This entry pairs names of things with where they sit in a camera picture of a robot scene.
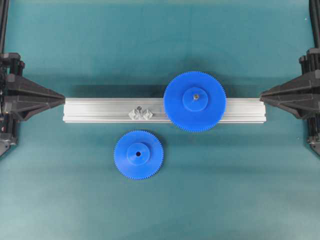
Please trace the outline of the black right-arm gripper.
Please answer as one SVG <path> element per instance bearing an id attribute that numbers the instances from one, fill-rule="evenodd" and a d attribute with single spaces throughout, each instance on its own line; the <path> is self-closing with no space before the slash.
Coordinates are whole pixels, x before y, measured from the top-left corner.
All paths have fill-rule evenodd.
<path id="1" fill-rule="evenodd" d="M 272 107 L 279 108 L 292 114 L 299 120 L 306 120 L 308 128 L 307 143 L 314 153 L 320 152 L 320 77 L 316 71 L 320 70 L 320 49 L 310 48 L 306 55 L 299 58 L 301 75 L 276 85 L 260 94 L 260 100 Z M 311 100 L 305 103 L 306 110 L 297 106 L 287 106 L 271 100 L 281 100 L 282 97 L 296 97 L 309 95 Z"/>

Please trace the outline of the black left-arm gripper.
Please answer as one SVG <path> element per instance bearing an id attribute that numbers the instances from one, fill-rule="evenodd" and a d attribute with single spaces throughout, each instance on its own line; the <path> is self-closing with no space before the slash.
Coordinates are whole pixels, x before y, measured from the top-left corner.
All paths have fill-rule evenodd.
<path id="1" fill-rule="evenodd" d="M 25 77 L 25 63 L 16 52 L 0 55 L 0 155 L 18 143 L 18 125 L 36 114 L 64 105 L 65 97 Z M 19 101 L 19 96 L 43 97 L 44 102 Z"/>

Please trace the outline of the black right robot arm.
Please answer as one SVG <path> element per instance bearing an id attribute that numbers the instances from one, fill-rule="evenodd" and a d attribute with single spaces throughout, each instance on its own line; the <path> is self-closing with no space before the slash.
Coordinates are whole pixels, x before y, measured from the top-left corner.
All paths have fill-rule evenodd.
<path id="1" fill-rule="evenodd" d="M 299 58 L 302 74 L 260 94 L 265 104 L 306 120 L 307 143 L 320 154 L 320 2 L 309 1 L 314 47 Z"/>

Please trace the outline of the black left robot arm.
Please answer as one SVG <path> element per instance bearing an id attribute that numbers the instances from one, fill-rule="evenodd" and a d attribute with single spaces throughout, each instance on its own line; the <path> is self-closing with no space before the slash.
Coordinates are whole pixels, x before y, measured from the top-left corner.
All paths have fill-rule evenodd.
<path id="1" fill-rule="evenodd" d="M 0 155 L 18 143 L 19 123 L 65 104 L 65 96 L 25 77 L 16 52 L 4 52 L 9 1 L 0 2 Z"/>

